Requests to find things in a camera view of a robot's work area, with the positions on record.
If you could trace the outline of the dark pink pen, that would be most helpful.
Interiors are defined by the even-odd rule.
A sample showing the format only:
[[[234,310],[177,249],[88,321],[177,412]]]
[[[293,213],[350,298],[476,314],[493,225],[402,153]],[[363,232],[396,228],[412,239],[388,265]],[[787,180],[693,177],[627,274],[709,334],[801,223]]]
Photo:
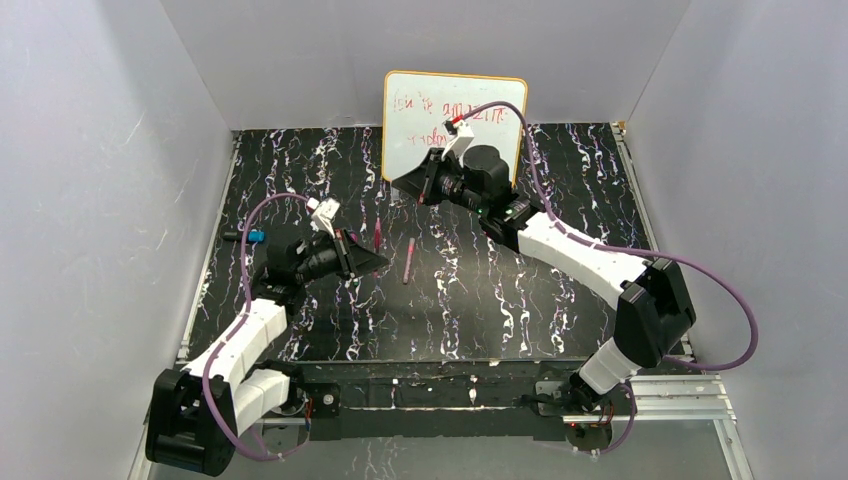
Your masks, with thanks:
[[[374,223],[374,250],[375,252],[379,252],[382,245],[382,229],[381,229],[381,219],[377,218]]]

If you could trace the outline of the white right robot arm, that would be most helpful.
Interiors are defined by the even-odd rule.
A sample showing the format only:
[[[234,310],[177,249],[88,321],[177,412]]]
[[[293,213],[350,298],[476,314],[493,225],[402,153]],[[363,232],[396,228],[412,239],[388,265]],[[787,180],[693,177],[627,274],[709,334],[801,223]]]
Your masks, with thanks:
[[[448,201],[476,213],[490,240],[566,273],[614,308],[611,339],[569,379],[566,396],[583,408],[656,367],[695,323],[677,262],[609,252],[581,232],[557,227],[539,201],[513,189],[506,162],[492,146],[474,146],[462,159],[432,148],[391,185],[421,205]]]

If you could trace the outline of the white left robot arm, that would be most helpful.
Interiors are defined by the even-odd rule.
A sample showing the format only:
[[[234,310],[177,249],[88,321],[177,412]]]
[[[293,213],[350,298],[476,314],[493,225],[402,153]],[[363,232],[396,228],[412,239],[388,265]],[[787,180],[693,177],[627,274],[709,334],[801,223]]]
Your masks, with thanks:
[[[246,430],[299,399],[300,368],[259,358],[301,311],[307,286],[328,276],[356,280],[387,263],[345,229],[268,245],[236,319],[197,358],[156,378],[146,458],[208,476],[223,473]]]

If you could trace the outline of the blue capped black marker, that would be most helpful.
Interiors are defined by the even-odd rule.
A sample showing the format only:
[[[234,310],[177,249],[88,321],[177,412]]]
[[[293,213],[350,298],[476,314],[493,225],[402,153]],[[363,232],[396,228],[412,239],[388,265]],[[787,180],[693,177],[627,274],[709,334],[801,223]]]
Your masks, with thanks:
[[[266,240],[266,233],[258,230],[248,232],[240,231],[225,231],[220,234],[220,238],[226,242],[241,242],[249,244],[263,243]]]

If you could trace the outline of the yellow framed whiteboard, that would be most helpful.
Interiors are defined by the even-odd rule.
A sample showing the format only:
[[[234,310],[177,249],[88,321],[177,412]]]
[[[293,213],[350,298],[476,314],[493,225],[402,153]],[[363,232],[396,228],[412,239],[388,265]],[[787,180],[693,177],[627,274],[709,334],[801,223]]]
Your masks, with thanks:
[[[526,110],[528,86],[519,78],[394,70],[384,79],[382,177],[416,168],[431,148],[444,148],[444,122],[493,102]],[[474,143],[496,147],[516,179],[523,127],[515,113],[494,106],[468,118]]]

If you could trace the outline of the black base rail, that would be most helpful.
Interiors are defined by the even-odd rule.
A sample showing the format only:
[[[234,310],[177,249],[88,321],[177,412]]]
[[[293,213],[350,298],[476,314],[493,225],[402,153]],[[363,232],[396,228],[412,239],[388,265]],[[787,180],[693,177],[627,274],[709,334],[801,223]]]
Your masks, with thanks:
[[[286,404],[258,419],[298,426],[302,437],[529,437],[611,444],[637,411],[631,390],[581,394],[578,361],[470,360],[297,362]]]

